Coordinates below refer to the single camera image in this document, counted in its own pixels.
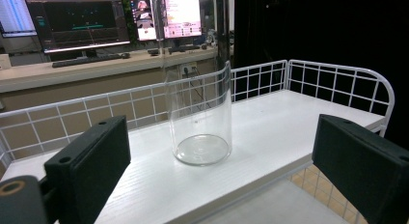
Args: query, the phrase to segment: monitor screen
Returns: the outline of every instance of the monitor screen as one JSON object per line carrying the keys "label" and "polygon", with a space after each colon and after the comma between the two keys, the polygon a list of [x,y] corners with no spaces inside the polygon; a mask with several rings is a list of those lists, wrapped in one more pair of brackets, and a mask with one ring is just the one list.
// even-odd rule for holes
{"label": "monitor screen", "polygon": [[128,44],[122,0],[26,0],[46,54]]}
{"label": "monitor screen", "polygon": [[129,0],[139,41],[156,40],[152,0]]}
{"label": "monitor screen", "polygon": [[160,0],[165,39],[202,34],[199,0]]}
{"label": "monitor screen", "polygon": [[3,38],[36,36],[24,0],[0,0],[0,32]]}

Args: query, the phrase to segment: power outlet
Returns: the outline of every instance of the power outlet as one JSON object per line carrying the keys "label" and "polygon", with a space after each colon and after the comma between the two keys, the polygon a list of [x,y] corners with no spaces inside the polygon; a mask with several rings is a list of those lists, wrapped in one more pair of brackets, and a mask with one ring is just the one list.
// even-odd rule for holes
{"label": "power outlet", "polygon": [[197,62],[190,62],[190,63],[184,63],[179,65],[179,70],[182,75],[191,75],[191,74],[197,74],[197,69],[198,69],[198,64]]}

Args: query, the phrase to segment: black curtain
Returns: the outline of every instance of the black curtain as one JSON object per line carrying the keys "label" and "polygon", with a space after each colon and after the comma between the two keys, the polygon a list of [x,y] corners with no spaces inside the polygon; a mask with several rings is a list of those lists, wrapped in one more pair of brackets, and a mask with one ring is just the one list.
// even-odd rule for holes
{"label": "black curtain", "polygon": [[235,0],[235,68],[299,59],[375,70],[395,91],[385,137],[409,150],[409,0]]}

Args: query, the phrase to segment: computer mouse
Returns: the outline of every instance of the computer mouse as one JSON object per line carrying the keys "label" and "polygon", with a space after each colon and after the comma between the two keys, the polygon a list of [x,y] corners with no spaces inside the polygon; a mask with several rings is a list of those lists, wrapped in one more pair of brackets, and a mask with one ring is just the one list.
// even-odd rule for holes
{"label": "computer mouse", "polygon": [[128,58],[130,58],[130,54],[129,53],[123,53],[123,54],[121,54],[121,57],[123,57],[123,59],[128,59]]}

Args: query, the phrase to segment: transparent glass vase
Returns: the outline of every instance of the transparent glass vase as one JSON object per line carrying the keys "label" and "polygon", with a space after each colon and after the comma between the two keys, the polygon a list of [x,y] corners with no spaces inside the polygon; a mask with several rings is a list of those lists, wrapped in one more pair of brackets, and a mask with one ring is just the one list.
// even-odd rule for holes
{"label": "transparent glass vase", "polygon": [[153,0],[173,153],[210,165],[232,152],[229,0]]}

